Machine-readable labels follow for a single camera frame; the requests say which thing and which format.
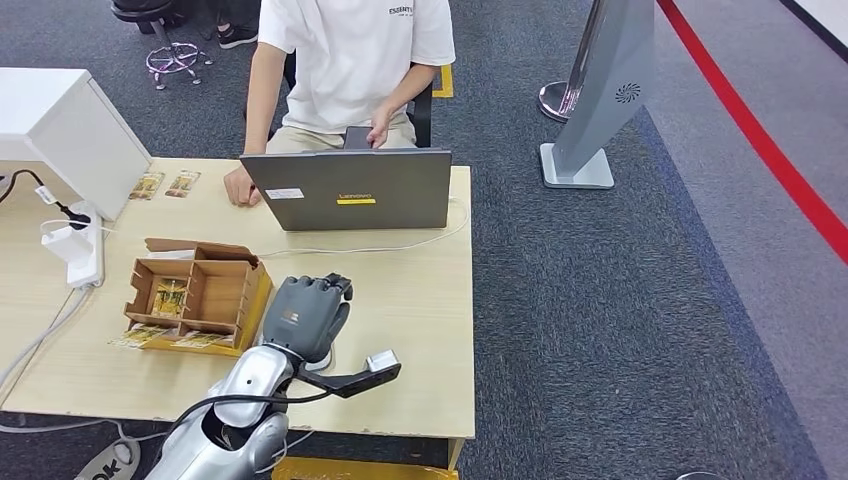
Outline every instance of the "laptop lid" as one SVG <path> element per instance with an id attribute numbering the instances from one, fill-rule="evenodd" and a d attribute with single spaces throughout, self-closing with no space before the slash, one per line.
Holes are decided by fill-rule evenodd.
<path id="1" fill-rule="evenodd" d="M 447 150 L 327 150 L 241 157 L 287 231 L 444 228 Z"/>

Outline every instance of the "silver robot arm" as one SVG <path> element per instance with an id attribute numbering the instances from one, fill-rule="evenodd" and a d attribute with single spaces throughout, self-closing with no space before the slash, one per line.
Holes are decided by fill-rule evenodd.
<path id="1" fill-rule="evenodd" d="M 247 350 L 206 400 L 175 422 L 146 480 L 252 479 L 283 447 L 285 402 L 297 401 L 286 399 L 293 379 L 323 389 L 317 400 L 348 398 L 397 378 L 401 365 L 391 350 L 368 357 L 366 369 L 354 375 L 323 377 L 301 368 L 327 355 L 352 298 L 350 281 L 336 274 L 287 278 L 263 320 L 262 344 Z M 238 401 L 225 400 L 233 395 Z"/>

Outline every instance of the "person's hand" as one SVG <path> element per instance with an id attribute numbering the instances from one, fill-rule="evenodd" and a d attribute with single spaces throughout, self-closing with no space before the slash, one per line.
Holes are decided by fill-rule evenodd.
<path id="1" fill-rule="evenodd" d="M 253 185 L 253 180 L 244 169 L 244 165 L 224 176 L 224 186 L 227 188 L 227 196 L 233 205 L 254 206 L 259 203 L 262 196 Z"/>
<path id="2" fill-rule="evenodd" d="M 371 131 L 366 137 L 371 148 L 380 148 L 386 143 L 386 139 L 389 138 L 391 116 L 392 112 L 385 107 L 380 107 L 374 112 L 374 116 L 371 117 Z"/>

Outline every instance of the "bar stool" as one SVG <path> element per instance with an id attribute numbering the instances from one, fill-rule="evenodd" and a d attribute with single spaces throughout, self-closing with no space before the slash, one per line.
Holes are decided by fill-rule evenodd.
<path id="1" fill-rule="evenodd" d="M 156 90 L 163 90 L 163 75 L 185 71 L 191 76 L 191 83 L 200 84 L 200 78 L 192 70 L 192 66 L 201 57 L 203 63 L 212 65 L 212 59 L 193 43 L 172 42 L 165 32 L 161 19 L 173 8 L 173 0 L 113 0 L 112 13 L 121 21 L 128 23 L 149 23 L 156 35 L 164 43 L 147 54 L 145 65 L 153 77 Z"/>

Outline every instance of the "black cable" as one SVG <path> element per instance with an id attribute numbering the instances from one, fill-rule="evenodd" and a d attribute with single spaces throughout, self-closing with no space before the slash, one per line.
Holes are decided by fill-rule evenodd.
<path id="1" fill-rule="evenodd" d="M 18 175 L 22 173 L 26 173 L 31 176 L 35 180 L 35 182 L 38 183 L 39 187 L 44 186 L 44 182 L 41 181 L 41 177 L 39 177 L 38 174 L 36 174 L 32 170 L 28 170 L 26 168 L 18 170 L 17 172 L 12 174 L 12 178 L 11 180 L 9 180 L 9 188 L 7 188 L 5 192 L 3 192 L 3 195 L 0 195 L 0 203 L 3 203 L 3 200 L 6 200 L 6 198 L 8 198 L 9 195 L 12 194 L 12 190 L 15 188 L 15 181 L 18 179 Z M 70 208 L 66 207 L 62 202 L 56 200 L 55 205 L 57 208 L 59 208 L 60 212 L 64 213 L 65 216 L 68 217 L 69 220 L 71 220 L 71 228 L 73 228 L 74 230 L 82 230 L 89 223 L 91 223 L 91 218 L 88 215 L 75 213 Z"/>
<path id="2" fill-rule="evenodd" d="M 321 400 L 322 398 L 327 398 L 330 395 L 331 395 L 330 392 L 322 392 L 322 393 L 319 393 L 317 395 L 312 395 L 312 396 L 309 396 L 309 397 L 301 397 L 301 398 L 263 397 L 263 396 L 260 396 L 260 395 L 219 395 L 217 397 L 204 398 L 203 400 L 201 400 L 201 401 L 195 403 L 194 405 L 188 407 L 188 409 L 185 412 L 183 412 L 183 414 L 180 415 L 179 418 L 177 418 L 176 421 L 174 421 L 174 423 L 171 424 L 171 427 L 168 428 L 168 431 L 165 433 L 165 436 L 162 438 L 162 443 L 159 444 L 159 451 L 156 454 L 156 457 L 154 457 L 154 458 L 156 458 L 157 461 L 160 459 L 160 457 L 162 456 L 162 447 L 165 446 L 165 442 L 168 440 L 168 437 L 170 437 L 171 434 L 174 433 L 174 430 L 176 430 L 177 427 L 179 427 L 180 424 L 182 424 L 185 421 L 185 419 L 188 418 L 188 416 L 191 415 L 194 411 L 196 411 L 199 408 L 203 408 L 206 405 L 213 404 L 213 403 L 225 403 L 225 402 L 230 402 L 230 403 L 231 402 L 250 402 L 250 403 L 268 403 L 268 404 L 272 404 L 272 405 L 289 405 L 289 404 L 296 404 L 296 403 L 314 402 L 316 400 Z"/>
<path id="3" fill-rule="evenodd" d="M 12 179 L 9 180 L 9 188 L 7 188 L 5 192 L 3 192 L 3 195 L 0 195 L 0 203 L 3 203 L 3 200 L 6 200 L 6 198 L 12 194 L 12 190 L 14 190 L 15 188 L 15 181 L 18 179 L 18 175 L 22 173 L 29 174 L 29 176 L 31 176 L 35 180 L 35 182 L 38 183 L 39 187 L 44 186 L 44 182 L 41 181 L 41 177 L 39 177 L 38 174 L 36 174 L 32 170 L 28 170 L 26 168 L 23 170 L 18 170 L 17 172 L 12 174 Z M 67 208 L 62 205 L 61 202 L 56 202 L 56 206 L 58 206 L 60 210 L 62 210 L 63 208 Z"/>

